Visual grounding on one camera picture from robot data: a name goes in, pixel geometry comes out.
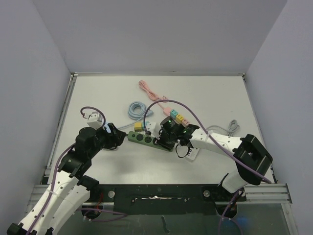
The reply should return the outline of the white power strip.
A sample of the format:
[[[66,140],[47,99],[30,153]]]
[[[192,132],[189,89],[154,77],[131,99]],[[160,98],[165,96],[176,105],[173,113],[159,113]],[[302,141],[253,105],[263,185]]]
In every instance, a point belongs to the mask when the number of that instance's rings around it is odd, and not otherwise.
[[[198,148],[190,148],[185,156],[185,159],[190,162],[193,162],[196,159],[198,152],[199,152]]]

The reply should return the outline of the green power strip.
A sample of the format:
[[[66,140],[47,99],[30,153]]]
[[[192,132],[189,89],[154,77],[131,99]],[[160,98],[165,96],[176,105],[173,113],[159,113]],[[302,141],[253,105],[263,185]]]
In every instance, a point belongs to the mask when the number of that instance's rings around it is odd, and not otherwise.
[[[130,131],[127,134],[127,139],[130,142],[134,142],[134,143],[141,144],[141,145],[144,145],[144,146],[148,146],[148,147],[164,150],[164,151],[167,151],[167,152],[172,152],[173,151],[172,149],[169,150],[169,149],[166,149],[166,148],[162,147],[161,145],[158,145],[156,143],[156,138],[155,137],[151,137],[149,135],[141,134],[139,132]]]

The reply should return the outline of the teal USB charger plug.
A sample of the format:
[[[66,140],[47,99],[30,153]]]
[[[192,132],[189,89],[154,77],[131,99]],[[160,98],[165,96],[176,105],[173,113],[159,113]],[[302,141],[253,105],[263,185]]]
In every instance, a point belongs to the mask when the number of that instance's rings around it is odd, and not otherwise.
[[[171,118],[175,119],[177,115],[178,115],[178,112],[176,110],[172,109],[170,112]]]

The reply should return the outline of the yellow USB charger plug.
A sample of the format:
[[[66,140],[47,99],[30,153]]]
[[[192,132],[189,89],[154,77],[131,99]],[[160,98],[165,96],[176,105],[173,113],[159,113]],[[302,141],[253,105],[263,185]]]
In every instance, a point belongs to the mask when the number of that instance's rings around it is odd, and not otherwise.
[[[176,122],[181,123],[183,121],[184,117],[181,114],[176,115]]]

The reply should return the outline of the pink USB charger plug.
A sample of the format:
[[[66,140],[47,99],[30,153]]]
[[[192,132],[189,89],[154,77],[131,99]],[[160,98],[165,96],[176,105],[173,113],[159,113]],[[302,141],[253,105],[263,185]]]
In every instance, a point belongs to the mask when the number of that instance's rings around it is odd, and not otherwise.
[[[182,120],[181,123],[182,123],[183,126],[188,126],[190,124],[190,122],[187,119],[185,119],[185,118]]]

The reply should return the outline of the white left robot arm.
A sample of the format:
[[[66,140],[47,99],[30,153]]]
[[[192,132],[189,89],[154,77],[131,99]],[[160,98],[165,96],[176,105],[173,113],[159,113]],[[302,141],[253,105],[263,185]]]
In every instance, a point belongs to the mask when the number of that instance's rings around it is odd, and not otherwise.
[[[99,182],[85,172],[92,158],[102,149],[112,150],[123,143],[126,133],[113,123],[94,129],[82,128],[75,143],[59,157],[51,171],[51,184],[34,208],[19,223],[7,230],[9,235],[55,235],[85,201],[99,197]]]

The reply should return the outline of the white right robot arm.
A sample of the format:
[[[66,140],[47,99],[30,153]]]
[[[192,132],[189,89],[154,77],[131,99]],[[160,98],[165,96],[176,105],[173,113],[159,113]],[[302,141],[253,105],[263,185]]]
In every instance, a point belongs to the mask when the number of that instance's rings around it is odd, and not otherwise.
[[[184,126],[171,117],[166,117],[153,132],[157,134],[156,144],[169,150],[178,144],[217,152],[232,159],[237,169],[227,173],[218,187],[218,195],[223,200],[229,200],[237,190],[248,184],[258,186],[262,182],[271,183],[265,175],[273,157],[254,135],[226,136],[202,130],[193,124]]]

